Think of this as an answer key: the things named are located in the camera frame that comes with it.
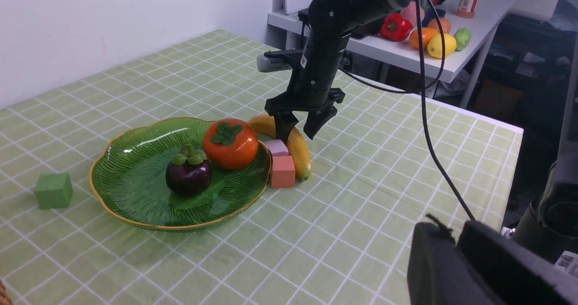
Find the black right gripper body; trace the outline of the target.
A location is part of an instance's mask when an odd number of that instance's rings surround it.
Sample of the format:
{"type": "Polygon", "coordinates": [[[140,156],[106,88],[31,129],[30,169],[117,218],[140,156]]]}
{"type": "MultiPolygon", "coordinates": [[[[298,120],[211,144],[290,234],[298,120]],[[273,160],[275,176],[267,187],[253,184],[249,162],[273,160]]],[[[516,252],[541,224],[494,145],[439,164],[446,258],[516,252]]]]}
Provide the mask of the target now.
{"type": "Polygon", "coordinates": [[[265,111],[271,116],[280,112],[317,112],[342,103],[345,93],[332,88],[332,83],[332,80],[292,77],[283,93],[266,100],[265,111]]]}

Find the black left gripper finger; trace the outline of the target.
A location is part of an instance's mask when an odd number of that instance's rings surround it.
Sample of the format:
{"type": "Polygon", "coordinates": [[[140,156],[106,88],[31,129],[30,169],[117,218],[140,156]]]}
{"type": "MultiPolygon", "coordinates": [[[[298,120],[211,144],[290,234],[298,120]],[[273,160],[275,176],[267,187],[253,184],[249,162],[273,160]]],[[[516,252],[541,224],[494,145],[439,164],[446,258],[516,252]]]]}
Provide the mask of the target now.
{"type": "Polygon", "coordinates": [[[413,305],[575,305],[577,279],[479,221],[458,240],[432,214],[413,231],[413,305]]]}

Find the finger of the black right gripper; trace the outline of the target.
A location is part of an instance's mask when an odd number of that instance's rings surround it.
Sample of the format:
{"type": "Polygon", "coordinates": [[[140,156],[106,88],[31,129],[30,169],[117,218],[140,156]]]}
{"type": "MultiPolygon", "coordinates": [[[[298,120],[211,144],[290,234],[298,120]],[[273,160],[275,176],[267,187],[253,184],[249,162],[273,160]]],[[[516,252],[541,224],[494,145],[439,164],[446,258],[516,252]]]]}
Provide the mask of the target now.
{"type": "Polygon", "coordinates": [[[275,121],[276,139],[287,143],[289,135],[298,123],[293,111],[274,111],[271,116],[275,121]]]}
{"type": "Polygon", "coordinates": [[[308,112],[303,131],[306,136],[311,140],[314,139],[319,130],[328,122],[331,118],[336,116],[338,109],[334,106],[329,106],[320,111],[308,112]]]}

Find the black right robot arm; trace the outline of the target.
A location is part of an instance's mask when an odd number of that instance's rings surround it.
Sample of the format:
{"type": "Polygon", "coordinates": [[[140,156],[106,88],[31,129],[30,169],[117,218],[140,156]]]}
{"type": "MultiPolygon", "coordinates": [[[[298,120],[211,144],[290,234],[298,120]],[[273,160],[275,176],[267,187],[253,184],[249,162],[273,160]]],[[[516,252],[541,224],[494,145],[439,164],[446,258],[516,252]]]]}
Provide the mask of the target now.
{"type": "Polygon", "coordinates": [[[298,123],[294,112],[307,112],[305,134],[313,139],[336,116],[335,103],[345,93],[334,88],[351,32],[417,0],[313,0],[308,9],[309,34],[303,49],[268,51],[257,57],[260,72],[292,70],[285,92],[266,100],[273,116],[276,138],[287,142],[298,123]]]}

